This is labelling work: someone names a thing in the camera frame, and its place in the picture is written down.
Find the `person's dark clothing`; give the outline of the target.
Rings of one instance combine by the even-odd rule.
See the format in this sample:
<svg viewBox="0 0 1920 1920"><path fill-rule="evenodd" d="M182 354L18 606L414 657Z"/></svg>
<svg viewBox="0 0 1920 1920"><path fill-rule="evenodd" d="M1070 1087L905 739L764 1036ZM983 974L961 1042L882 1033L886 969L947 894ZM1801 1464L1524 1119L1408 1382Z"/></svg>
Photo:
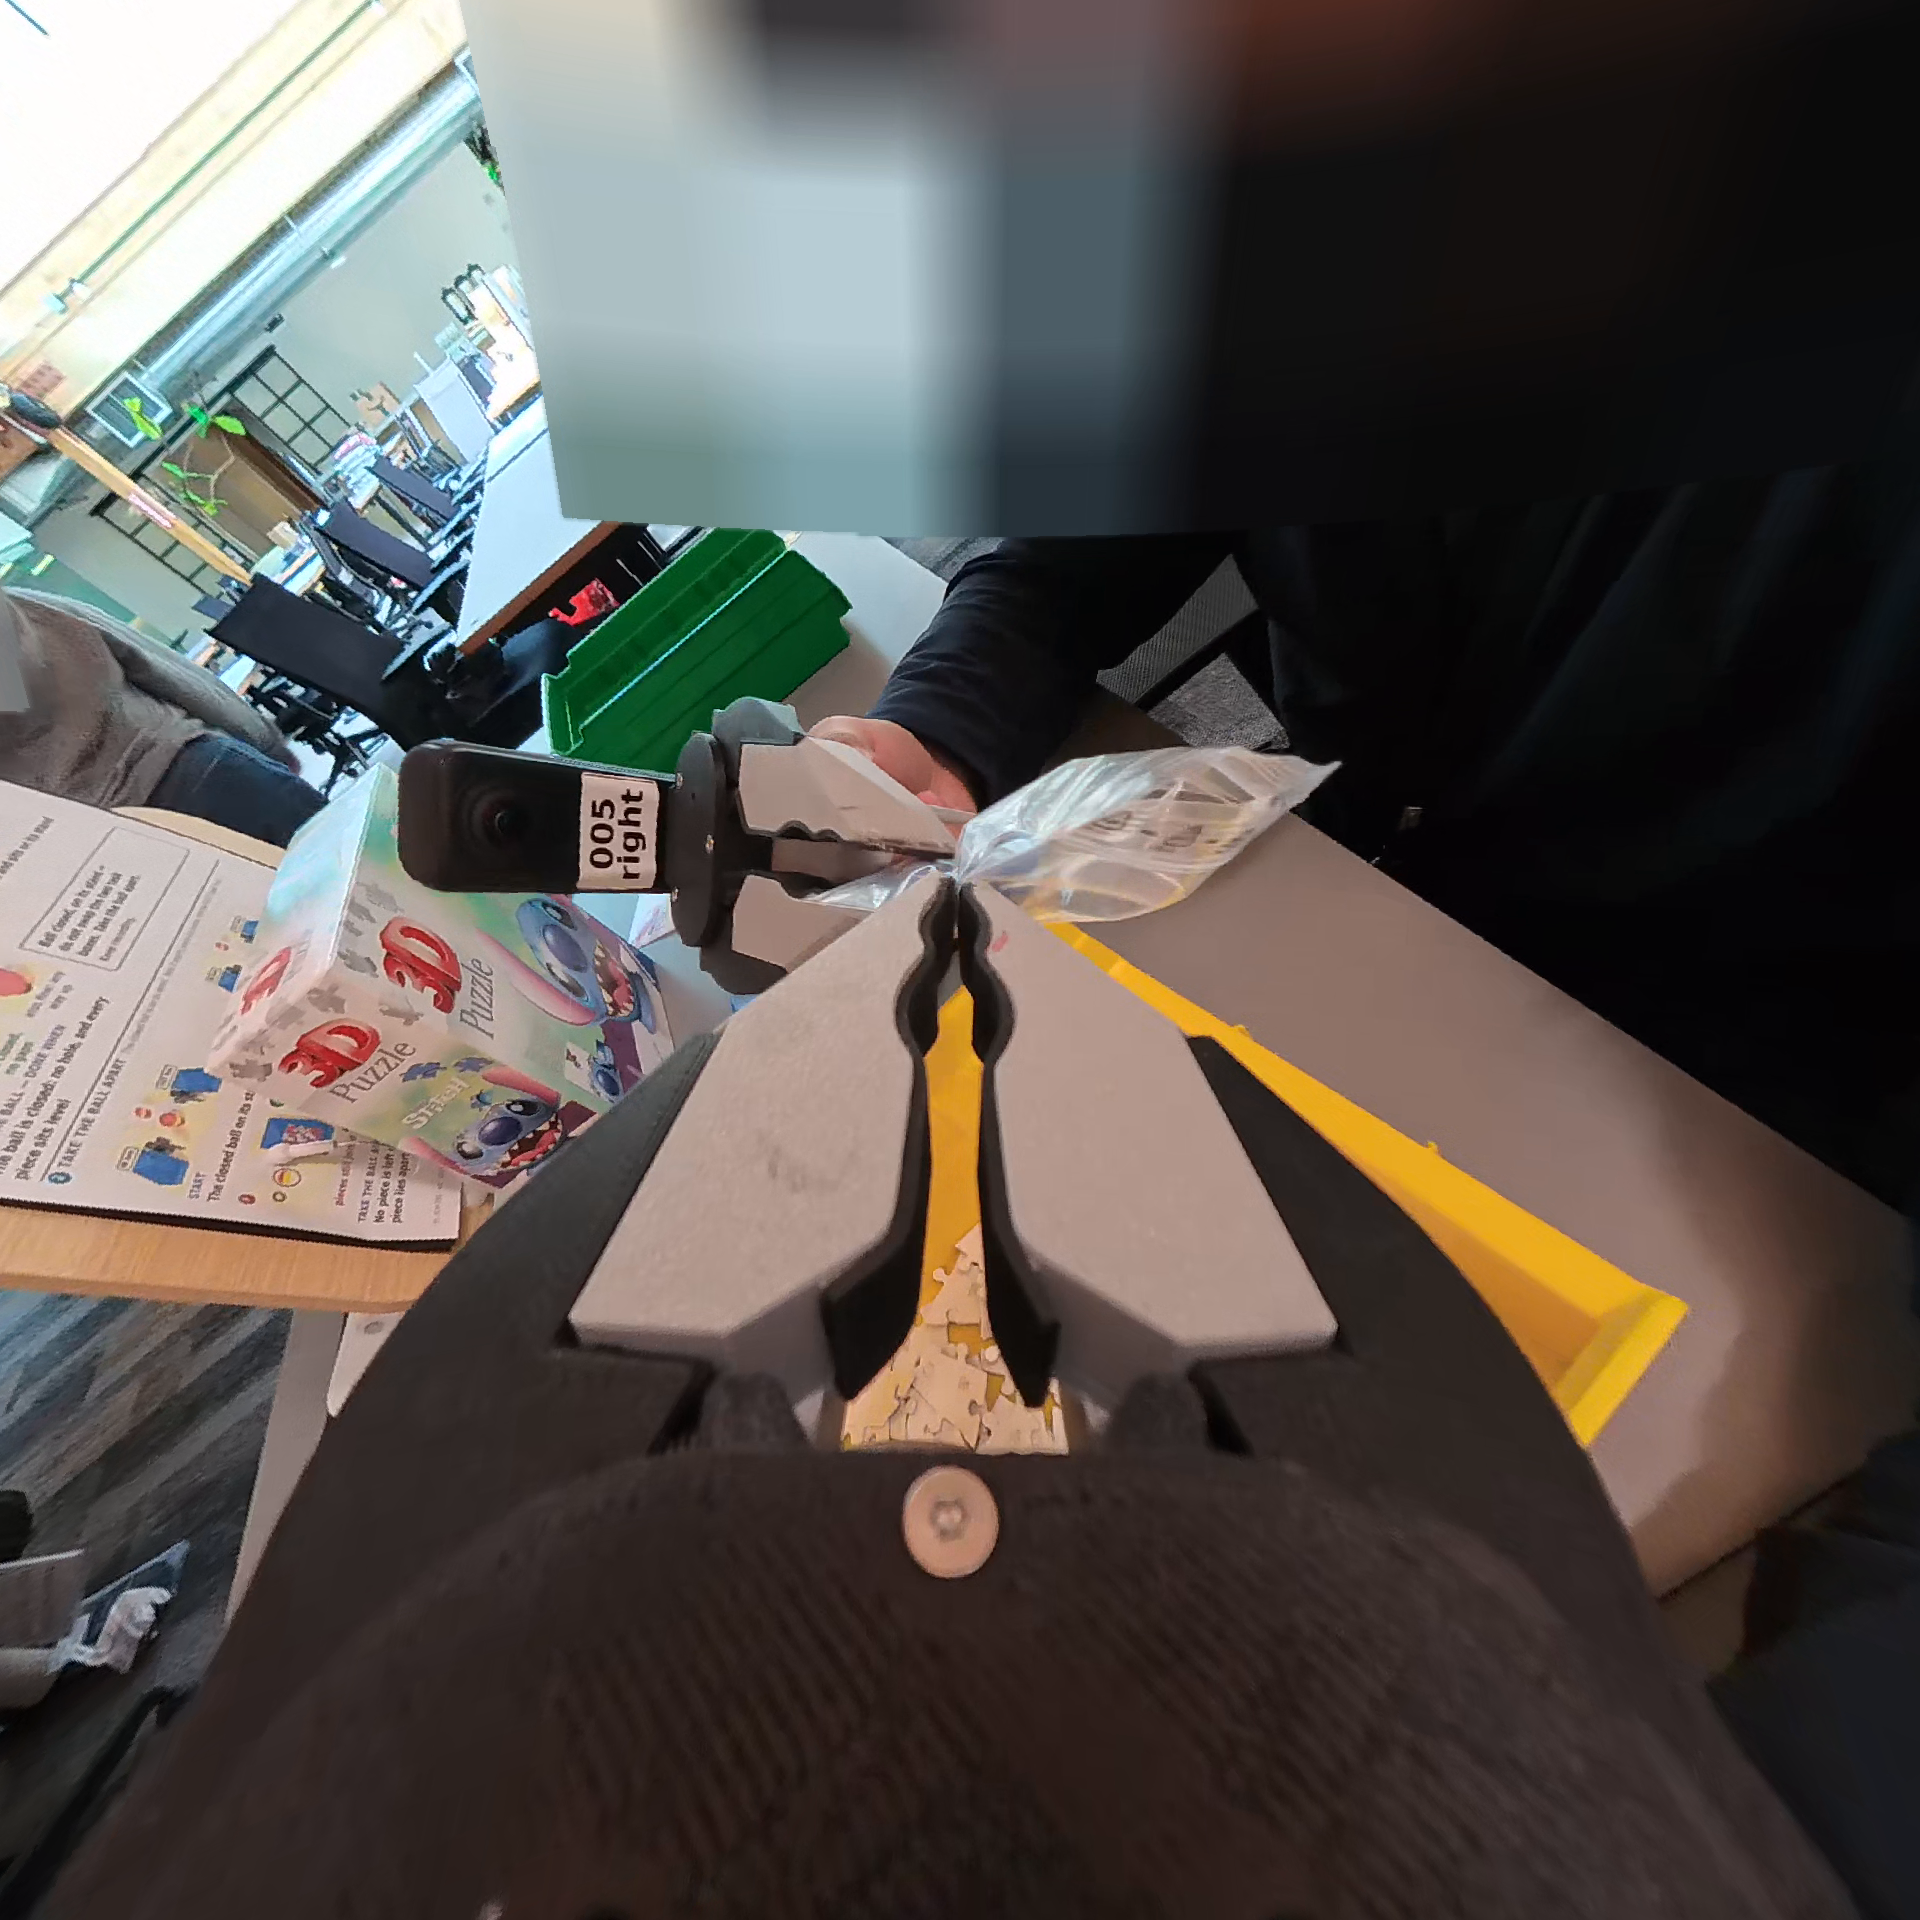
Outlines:
<svg viewBox="0 0 1920 1920"><path fill-rule="evenodd" d="M1309 819L1918 1210L1918 428L1237 538Z"/></svg>

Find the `person's right forearm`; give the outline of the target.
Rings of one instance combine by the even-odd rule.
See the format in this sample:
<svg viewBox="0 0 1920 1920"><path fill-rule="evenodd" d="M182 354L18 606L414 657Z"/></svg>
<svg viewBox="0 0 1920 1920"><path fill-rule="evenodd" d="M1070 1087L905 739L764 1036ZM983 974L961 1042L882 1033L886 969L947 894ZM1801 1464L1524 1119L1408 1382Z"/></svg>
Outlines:
<svg viewBox="0 0 1920 1920"><path fill-rule="evenodd" d="M1067 742L1099 675L1166 631L1231 562L1261 612L1283 602L1287 537L1006 538L968 562L868 720L955 757L987 808Z"/></svg>

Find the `yellow plastic bin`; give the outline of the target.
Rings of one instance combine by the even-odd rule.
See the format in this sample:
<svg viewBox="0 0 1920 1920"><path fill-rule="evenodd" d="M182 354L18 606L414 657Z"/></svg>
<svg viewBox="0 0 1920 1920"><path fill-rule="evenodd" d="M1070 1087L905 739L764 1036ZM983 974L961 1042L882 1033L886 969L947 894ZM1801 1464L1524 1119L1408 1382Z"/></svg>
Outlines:
<svg viewBox="0 0 1920 1920"><path fill-rule="evenodd" d="M1070 925L1053 931L1185 1036L1217 1042L1395 1198L1496 1312L1544 1382L1579 1445L1591 1445L1611 1425L1684 1320L1682 1299L1628 1277L1573 1237L1450 1167L1436 1148L1408 1141L1382 1116L1265 1049L1248 1028L1221 1021L1128 964L1089 931ZM975 1056L975 999L965 989L940 1012L927 1081L930 1212L921 1285L935 1268L947 1268L970 1229L981 1229L981 1061Z"/></svg>

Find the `pile of white puzzle pieces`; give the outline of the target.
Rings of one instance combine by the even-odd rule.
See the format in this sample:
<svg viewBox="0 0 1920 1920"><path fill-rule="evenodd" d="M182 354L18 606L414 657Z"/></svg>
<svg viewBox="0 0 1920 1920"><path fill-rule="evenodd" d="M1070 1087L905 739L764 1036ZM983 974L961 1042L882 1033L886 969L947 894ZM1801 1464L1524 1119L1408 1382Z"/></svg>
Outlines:
<svg viewBox="0 0 1920 1920"><path fill-rule="evenodd" d="M1057 1389L1049 1389L1041 1406L1027 1406L1004 1362L991 1324L981 1229L956 1242L947 1268L924 1277L908 1340L846 1406L840 1446L1067 1454Z"/></svg>

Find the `clear plastic bag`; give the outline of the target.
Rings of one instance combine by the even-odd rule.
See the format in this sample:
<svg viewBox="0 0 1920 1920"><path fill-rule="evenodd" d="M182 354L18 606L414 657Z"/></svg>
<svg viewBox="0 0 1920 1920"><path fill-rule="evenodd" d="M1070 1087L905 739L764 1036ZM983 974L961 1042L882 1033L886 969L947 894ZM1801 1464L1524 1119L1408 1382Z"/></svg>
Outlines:
<svg viewBox="0 0 1920 1920"><path fill-rule="evenodd" d="M1148 919L1196 894L1336 771L1188 746L1074 757L970 817L955 857L896 861L822 901L868 916L919 879L955 879L995 890L1041 925Z"/></svg>

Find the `person's right hand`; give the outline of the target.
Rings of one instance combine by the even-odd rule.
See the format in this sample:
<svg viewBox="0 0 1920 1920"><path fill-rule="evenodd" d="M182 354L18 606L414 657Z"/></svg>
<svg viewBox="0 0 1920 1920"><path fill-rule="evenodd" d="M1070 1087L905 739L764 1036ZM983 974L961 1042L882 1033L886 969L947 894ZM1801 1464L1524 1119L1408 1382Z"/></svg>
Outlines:
<svg viewBox="0 0 1920 1920"><path fill-rule="evenodd" d="M809 739L854 749L927 808L961 817L978 812L978 793L968 771L905 725L868 714L831 714L809 730Z"/></svg>

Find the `wooden sheet stand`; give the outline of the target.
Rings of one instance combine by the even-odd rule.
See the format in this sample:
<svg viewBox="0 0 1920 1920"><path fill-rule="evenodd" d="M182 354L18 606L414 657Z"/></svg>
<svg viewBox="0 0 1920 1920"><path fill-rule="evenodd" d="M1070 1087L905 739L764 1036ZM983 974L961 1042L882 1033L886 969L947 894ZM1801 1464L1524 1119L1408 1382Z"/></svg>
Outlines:
<svg viewBox="0 0 1920 1920"><path fill-rule="evenodd" d="M3 1288L267 1311L402 1311L456 1247L464 1190L462 1204L462 1233L447 1247L374 1247L3 1203Z"/></svg>

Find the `green box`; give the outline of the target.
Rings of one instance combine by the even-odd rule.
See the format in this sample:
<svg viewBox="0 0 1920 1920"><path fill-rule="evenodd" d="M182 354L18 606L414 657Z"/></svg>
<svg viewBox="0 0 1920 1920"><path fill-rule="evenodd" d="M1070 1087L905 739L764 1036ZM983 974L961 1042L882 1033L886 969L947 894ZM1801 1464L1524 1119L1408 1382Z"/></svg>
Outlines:
<svg viewBox="0 0 1920 1920"><path fill-rule="evenodd" d="M713 711L791 701L848 647L848 607L781 534L709 531L542 681L550 749L670 771Z"/></svg>

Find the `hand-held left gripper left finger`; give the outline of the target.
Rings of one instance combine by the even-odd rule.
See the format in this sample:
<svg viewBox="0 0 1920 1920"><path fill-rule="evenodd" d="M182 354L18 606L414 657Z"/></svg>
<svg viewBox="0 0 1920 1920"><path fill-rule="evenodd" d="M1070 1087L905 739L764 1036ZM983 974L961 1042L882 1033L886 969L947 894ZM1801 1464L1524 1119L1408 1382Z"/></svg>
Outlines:
<svg viewBox="0 0 1920 1920"><path fill-rule="evenodd" d="M716 1036L570 1327L856 1397L921 1299L955 885L915 881Z"/></svg>

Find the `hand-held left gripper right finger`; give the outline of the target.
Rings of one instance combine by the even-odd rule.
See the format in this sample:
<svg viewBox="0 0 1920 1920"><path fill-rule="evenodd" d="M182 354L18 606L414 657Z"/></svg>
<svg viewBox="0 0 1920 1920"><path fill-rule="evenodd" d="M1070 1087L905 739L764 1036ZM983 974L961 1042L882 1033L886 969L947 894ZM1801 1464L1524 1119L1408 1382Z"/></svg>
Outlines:
<svg viewBox="0 0 1920 1920"><path fill-rule="evenodd" d="M1188 1036L991 885L961 891L981 1257L1021 1402L1116 1409L1338 1334Z"/></svg>

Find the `cartoon printed puzzle box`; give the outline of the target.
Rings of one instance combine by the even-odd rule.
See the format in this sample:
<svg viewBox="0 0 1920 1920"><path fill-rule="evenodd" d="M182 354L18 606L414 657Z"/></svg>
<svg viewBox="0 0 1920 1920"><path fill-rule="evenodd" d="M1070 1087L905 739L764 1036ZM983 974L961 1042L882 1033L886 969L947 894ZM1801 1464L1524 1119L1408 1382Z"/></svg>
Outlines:
<svg viewBox="0 0 1920 1920"><path fill-rule="evenodd" d="M398 861L374 769L289 845L212 1071L277 1107L511 1190L674 1053L646 953L570 894L462 894Z"/></svg>

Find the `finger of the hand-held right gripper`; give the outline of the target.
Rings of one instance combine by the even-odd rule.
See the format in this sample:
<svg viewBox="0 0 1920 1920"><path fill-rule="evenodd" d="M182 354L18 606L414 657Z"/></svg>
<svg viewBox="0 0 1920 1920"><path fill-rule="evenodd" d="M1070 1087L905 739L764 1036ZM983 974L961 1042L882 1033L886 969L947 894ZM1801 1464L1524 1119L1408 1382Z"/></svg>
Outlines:
<svg viewBox="0 0 1920 1920"><path fill-rule="evenodd" d="M846 931L848 908L791 891L781 877L744 877L730 916L730 993L764 993Z"/></svg>
<svg viewBox="0 0 1920 1920"><path fill-rule="evenodd" d="M772 869L886 869L956 854L970 812L935 808L822 739L737 749L737 819Z"/></svg>

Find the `black office chair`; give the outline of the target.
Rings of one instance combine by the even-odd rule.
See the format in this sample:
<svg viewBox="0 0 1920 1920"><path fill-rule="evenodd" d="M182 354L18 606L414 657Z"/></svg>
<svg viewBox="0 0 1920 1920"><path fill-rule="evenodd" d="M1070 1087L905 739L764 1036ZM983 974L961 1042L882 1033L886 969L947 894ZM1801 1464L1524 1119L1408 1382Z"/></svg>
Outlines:
<svg viewBox="0 0 1920 1920"><path fill-rule="evenodd" d="M253 583L209 622L212 639L374 721L402 751L455 736L447 698L423 664L394 668L402 639L343 612Z"/></svg>

